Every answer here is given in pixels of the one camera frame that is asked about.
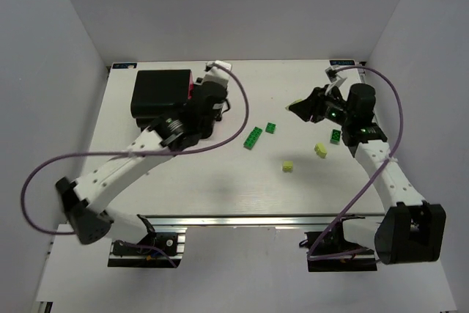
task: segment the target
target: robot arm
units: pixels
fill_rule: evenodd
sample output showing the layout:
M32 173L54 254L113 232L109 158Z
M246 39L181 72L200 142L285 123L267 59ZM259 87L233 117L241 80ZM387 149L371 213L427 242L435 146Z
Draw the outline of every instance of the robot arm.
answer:
M344 144L371 177L390 150L387 137L373 122L375 91L367 84L354 84L344 100L339 91L344 79L333 68L326 73L331 85L314 88L309 97L288 109L305 122L329 119L341 125ZM377 224L365 218L344 217L330 237L370 248L384 264L437 260L446 220L444 209L428 203L412 187L395 159L373 185L385 209L383 221Z
M216 63L231 70L230 64ZM123 156L111 158L72 182L64 177L56 183L62 209L82 244L105 236L141 245L154 243L155 230L145 217L108 205L138 178L173 158L170 154L145 156L145 152L181 151L211 135L217 111L226 100L227 84L227 73L208 67L185 106L155 119L122 151Z

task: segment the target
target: tabletop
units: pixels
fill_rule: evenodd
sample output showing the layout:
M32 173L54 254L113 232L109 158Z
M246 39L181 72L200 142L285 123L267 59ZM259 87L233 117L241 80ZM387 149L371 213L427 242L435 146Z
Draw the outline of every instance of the tabletop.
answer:
M149 216L337 214L363 187L368 176L349 150L329 143L332 129L339 126L306 123L285 109L328 83L328 60L231 63L251 107L243 133L216 150L159 165L124 190L111 203L113 208ZM203 77L204 66L205 62L139 62L136 68L111 69L90 150L121 150L140 134L130 115L138 70L191 69L196 78ZM344 97L352 84L361 82L357 70L347 71L347 77L341 86ZM196 147L222 141L240 127L243 99L233 80L228 88L232 110ZM264 130L268 122L276 124L275 133L262 133L252 150L243 148L253 128ZM325 159L314 151L318 142L328 151ZM88 158L83 172L104 161ZM292 173L282 172L284 161L293 162ZM376 190L370 188L351 212L382 213Z

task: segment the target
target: white wall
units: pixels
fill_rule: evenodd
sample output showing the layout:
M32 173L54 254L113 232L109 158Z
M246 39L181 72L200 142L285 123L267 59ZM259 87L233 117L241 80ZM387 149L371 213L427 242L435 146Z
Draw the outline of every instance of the white wall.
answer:
M106 69L69 0L0 0L1 312L28 312L50 238L28 228L20 189L41 161L86 148ZM55 181L68 161L43 172L28 195L37 222L59 220Z
M401 0L369 60L402 97L405 131L398 156L406 174L446 210L441 259L460 312L469 312L468 4ZM396 104L387 87L377 88L378 117L393 141Z
M367 59L399 0L71 0L114 60Z

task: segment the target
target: purple cable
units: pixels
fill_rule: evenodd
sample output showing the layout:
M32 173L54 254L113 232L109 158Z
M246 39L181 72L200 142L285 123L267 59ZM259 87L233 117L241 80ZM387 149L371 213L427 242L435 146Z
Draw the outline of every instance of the purple cable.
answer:
M218 142L217 144L213 144L209 147L203 147L199 148L196 150L183 150L180 152L171 152L171 151L165 151L165 152L151 152L151 151L146 151L146 152L123 152L123 151L117 151L117 152L75 152L75 153L68 153L68 154L63 154L63 155L57 155L56 157L53 157L51 159L46 160L44 163L41 163L36 169L34 169L31 174L28 175L26 180L24 181L23 187L21 188L21 212L26 219L26 222L33 228L36 229L38 232L41 232L43 234L47 235L74 235L74 232L58 232L58 231L53 231L53 230L48 230L48 229L43 229L42 227L36 225L31 217L29 216L28 212L26 211L26 190L28 188L29 183L31 180L36 176L36 174L44 169L47 165L52 164L56 161L60 161L62 159L68 159L68 158L82 158L82 157L103 157L103 156L117 156L117 157L128 157L130 155L132 156L148 156L148 155L189 155L189 154L197 154L197 153L202 153L202 152L208 152L209 150L214 150L216 148L222 147L225 144L228 144L229 142L233 141L236 139L244 130L246 125L248 124L248 119L249 119L249 102L248 102L248 96L244 90L243 84L241 84L240 79L231 71L227 70L225 67L218 65L216 63L212 63L213 67L217 67L218 69L224 71L228 75L230 75L236 84L239 86L241 94L243 95L244 99L244 104L245 104L245 116L244 116L244 121L238 131L236 131L233 136L225 139L222 142Z
M164 251L160 250L158 247L145 246L145 245L136 245L136 244L133 244L133 243L122 241L122 240L116 240L114 243L120 243L123 246L132 247L132 248L151 249L152 251L157 251L159 254L161 254L163 257L165 257L168 260L168 262L171 263L173 268L177 268L176 263L174 263L174 261L169 257L169 255L166 254Z
M356 194L355 197L350 201L348 205L344 207L344 209L337 214L337 217L332 220L332 222L324 229L323 232L321 232L321 235L318 236L318 238L314 241L313 246L308 251L307 258L310 261L315 261L315 260L320 260L320 259L331 259L334 257L337 257L339 255L345 255L345 254L350 254L350 252L342 252L342 253L335 253L335 254L326 254L324 256L318 256L318 257L313 257L312 253L316 249L316 247L320 244L322 239L329 233L329 231L334 228L334 226L341 220L341 218L345 215L346 212L349 211L349 209L360 199L360 197L363 196L363 194L366 192L366 190L373 184L373 182L376 180L378 175L384 170L384 168L388 165L390 158L394 156L394 153L396 153L397 148L399 147L402 139L402 133L404 132L404 113L402 112L402 103L401 103L401 98L399 98L399 94L397 93L396 87L392 84L392 82L384 76L382 73L380 73L378 70L371 69L370 67L364 67L360 65L353 65L353 66L346 66L346 67L340 67L339 69L336 70L337 73L340 71L345 71L345 70L351 70L351 69L362 69L362 70L368 70L371 71L372 73L378 75L381 77L392 89L394 93L394 97L396 97L396 102L397 102L397 107L399 109L399 133L397 135L396 143L395 145L391 148L391 151L389 152L389 156L387 159L383 161L383 164L378 168L377 171L374 172L374 174L369 178L369 181L365 184L365 186Z

